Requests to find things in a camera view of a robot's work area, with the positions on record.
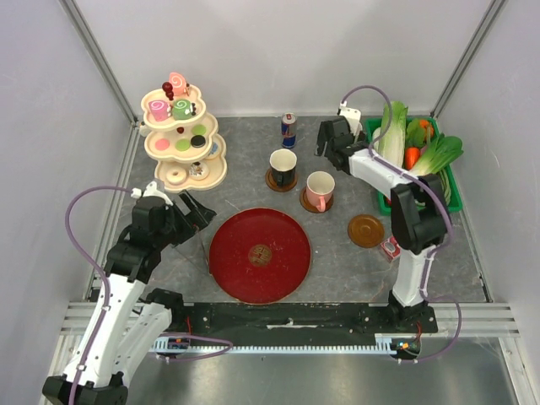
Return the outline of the plain white donut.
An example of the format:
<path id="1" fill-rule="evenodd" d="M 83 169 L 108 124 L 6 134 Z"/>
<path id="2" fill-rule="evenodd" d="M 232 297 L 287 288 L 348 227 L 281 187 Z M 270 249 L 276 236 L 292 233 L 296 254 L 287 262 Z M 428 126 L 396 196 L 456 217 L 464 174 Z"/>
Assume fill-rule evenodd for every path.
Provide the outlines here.
<path id="1" fill-rule="evenodd" d="M 182 167 L 170 167 L 165 171 L 165 181 L 171 186 L 180 186 L 188 177 L 186 170 Z"/>

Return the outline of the black mug white inside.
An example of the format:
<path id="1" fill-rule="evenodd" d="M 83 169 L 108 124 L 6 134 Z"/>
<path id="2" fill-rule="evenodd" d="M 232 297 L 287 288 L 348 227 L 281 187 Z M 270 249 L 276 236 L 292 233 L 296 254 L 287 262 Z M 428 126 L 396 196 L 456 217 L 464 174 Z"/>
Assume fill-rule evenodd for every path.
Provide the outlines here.
<path id="1" fill-rule="evenodd" d="M 271 176 L 278 187 L 286 187 L 294 182 L 297 156 L 289 149 L 281 148 L 271 153 L 269 158 Z"/>

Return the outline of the white chocolate sprinkle donut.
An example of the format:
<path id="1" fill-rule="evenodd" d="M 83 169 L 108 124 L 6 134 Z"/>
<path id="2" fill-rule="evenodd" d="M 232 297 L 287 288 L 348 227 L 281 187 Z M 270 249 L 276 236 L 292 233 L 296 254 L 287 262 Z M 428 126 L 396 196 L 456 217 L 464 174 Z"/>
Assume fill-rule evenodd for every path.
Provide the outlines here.
<path id="1" fill-rule="evenodd" d="M 194 162 L 190 166 L 190 177 L 195 181 L 202 181 L 209 176 L 208 165 L 204 162 Z"/>

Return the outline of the pink mug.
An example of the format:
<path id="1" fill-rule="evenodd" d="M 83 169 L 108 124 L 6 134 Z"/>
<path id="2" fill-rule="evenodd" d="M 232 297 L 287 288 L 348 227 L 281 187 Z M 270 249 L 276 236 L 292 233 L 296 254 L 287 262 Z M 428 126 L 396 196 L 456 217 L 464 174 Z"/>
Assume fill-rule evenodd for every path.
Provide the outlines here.
<path id="1" fill-rule="evenodd" d="M 325 171 L 311 173 L 306 181 L 306 198 L 318 212 L 325 212 L 335 188 L 334 178 Z"/>

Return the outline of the green macaron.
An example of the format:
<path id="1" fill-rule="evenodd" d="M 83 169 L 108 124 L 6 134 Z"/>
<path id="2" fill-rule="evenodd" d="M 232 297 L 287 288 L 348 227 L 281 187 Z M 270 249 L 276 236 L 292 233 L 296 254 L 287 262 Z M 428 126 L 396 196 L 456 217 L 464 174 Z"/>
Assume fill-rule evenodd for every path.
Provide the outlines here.
<path id="1" fill-rule="evenodd" d="M 192 128 L 192 133 L 194 135 L 203 136 L 206 133 L 206 131 L 207 131 L 207 128 L 202 124 L 198 124 Z"/>
<path id="2" fill-rule="evenodd" d="M 180 152 L 187 151 L 190 147 L 191 141 L 186 138 L 178 140 L 175 144 L 175 148 Z"/>

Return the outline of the blue frosted donut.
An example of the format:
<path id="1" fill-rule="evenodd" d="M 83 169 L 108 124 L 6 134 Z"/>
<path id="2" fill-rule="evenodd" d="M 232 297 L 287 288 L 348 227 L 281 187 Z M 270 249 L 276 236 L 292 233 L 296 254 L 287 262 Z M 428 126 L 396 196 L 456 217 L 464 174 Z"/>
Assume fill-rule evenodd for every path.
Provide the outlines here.
<path id="1" fill-rule="evenodd" d="M 219 153 L 219 145 L 216 142 L 212 143 L 212 148 L 210 149 L 208 159 L 213 159 Z"/>

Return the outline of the pink macaron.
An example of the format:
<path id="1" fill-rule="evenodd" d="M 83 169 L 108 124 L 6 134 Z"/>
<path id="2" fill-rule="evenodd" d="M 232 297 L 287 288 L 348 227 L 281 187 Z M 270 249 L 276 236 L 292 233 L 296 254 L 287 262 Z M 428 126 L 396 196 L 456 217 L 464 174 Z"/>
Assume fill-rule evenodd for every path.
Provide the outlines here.
<path id="1" fill-rule="evenodd" d="M 166 138 L 161 138 L 155 143 L 155 148 L 159 151 L 164 151 L 170 146 L 170 141 Z"/>

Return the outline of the black sandwich cookie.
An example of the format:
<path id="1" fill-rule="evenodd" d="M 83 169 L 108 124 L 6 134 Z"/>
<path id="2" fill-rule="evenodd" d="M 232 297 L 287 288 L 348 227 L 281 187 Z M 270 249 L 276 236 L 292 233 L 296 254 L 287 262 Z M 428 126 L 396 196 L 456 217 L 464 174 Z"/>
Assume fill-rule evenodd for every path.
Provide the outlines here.
<path id="1" fill-rule="evenodd" d="M 207 141 L 203 135 L 195 135 L 191 138 L 191 146 L 193 148 L 202 148 L 206 145 Z"/>

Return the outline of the green swirl roll cake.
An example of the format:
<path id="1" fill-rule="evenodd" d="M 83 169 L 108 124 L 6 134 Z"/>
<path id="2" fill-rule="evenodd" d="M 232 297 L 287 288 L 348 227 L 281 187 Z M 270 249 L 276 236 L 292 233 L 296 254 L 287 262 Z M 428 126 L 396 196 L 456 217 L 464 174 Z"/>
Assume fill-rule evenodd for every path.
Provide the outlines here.
<path id="1" fill-rule="evenodd" d="M 194 102 L 188 99 L 178 99 L 172 104 L 172 117 L 177 121 L 185 121 L 193 118 L 197 114 L 197 107 Z"/>

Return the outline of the hot pink swirl roll cake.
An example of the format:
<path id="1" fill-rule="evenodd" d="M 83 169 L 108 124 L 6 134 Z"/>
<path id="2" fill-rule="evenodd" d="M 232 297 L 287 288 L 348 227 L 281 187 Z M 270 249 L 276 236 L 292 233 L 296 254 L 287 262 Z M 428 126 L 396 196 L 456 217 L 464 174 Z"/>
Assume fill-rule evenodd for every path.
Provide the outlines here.
<path id="1" fill-rule="evenodd" d="M 156 122 L 163 122 L 170 117 L 170 104 L 166 100 L 151 100 L 148 109 Z"/>

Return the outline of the salmon pink swirl roll cake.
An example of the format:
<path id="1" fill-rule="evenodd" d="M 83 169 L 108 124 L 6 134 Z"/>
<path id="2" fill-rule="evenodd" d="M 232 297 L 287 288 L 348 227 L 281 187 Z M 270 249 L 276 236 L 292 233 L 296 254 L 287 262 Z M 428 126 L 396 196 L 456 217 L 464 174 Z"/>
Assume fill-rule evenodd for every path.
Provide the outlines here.
<path id="1" fill-rule="evenodd" d="M 191 85 L 186 81 L 185 77 L 181 73 L 170 73 L 168 82 L 172 86 L 172 93 L 174 96 L 190 94 Z"/>

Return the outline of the silver metal serving tongs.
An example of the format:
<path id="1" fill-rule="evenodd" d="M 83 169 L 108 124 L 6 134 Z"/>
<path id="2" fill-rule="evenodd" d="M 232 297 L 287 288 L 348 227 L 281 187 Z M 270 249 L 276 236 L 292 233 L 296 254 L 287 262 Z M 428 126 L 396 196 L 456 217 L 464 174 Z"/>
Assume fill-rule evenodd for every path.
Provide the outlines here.
<path id="1" fill-rule="evenodd" d="M 199 229 L 191 239 L 175 246 L 173 250 L 196 270 L 210 273 L 208 252 Z"/>

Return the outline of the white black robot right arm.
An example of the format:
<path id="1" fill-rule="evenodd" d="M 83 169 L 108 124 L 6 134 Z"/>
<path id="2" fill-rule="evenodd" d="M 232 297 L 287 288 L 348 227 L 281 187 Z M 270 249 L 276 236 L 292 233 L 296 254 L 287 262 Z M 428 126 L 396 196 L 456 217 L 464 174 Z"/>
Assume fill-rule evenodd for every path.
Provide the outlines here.
<path id="1" fill-rule="evenodd" d="M 437 175 L 415 177 L 382 158 L 370 144 L 356 142 L 347 119 L 320 124 L 315 155 L 385 194 L 391 201 L 391 233 L 401 249 L 397 280 L 388 298 L 386 321 L 406 332 L 427 311 L 427 284 L 435 253 L 453 235 Z"/>

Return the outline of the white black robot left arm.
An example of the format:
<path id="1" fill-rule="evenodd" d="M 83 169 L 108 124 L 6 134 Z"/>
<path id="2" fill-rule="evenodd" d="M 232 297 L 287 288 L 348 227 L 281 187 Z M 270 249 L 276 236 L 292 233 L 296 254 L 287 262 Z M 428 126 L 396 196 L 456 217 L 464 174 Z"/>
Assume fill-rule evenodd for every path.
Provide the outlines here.
<path id="1" fill-rule="evenodd" d="M 53 404 L 126 403 L 132 378 L 154 341 L 185 324 L 181 294 L 164 289 L 150 294 L 132 326 L 127 322 L 162 251 L 190 240 L 216 213 L 181 192 L 188 208 L 183 213 L 154 181 L 124 192 L 135 201 L 132 222 L 108 251 L 105 265 L 81 253 L 100 275 L 100 293 L 71 361 L 60 375 L 46 378 L 42 394 Z"/>

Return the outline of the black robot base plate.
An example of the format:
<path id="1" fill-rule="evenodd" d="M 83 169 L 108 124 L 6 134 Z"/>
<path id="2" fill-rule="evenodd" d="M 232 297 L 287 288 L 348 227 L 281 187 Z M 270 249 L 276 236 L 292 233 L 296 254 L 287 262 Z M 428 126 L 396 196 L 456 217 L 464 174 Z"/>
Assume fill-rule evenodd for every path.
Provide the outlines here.
<path id="1" fill-rule="evenodd" d="M 272 331 L 310 328 L 353 330 L 364 333 L 437 333 L 435 310 L 422 304 L 403 314 L 393 305 L 368 303 L 277 303 L 248 305 L 240 303 L 184 304 L 178 330 L 220 333 L 234 330 Z"/>

